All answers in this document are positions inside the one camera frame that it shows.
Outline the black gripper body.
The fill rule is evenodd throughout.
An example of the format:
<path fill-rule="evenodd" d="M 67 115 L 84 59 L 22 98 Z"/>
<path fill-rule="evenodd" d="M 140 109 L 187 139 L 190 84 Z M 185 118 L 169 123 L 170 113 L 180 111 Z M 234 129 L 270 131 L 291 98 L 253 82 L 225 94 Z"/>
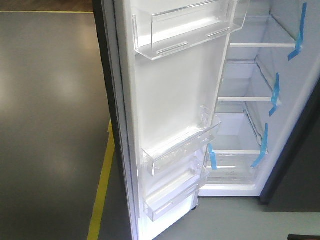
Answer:
<path fill-rule="evenodd" d="M 320 240 L 319 235 L 289 234 L 288 240 Z"/>

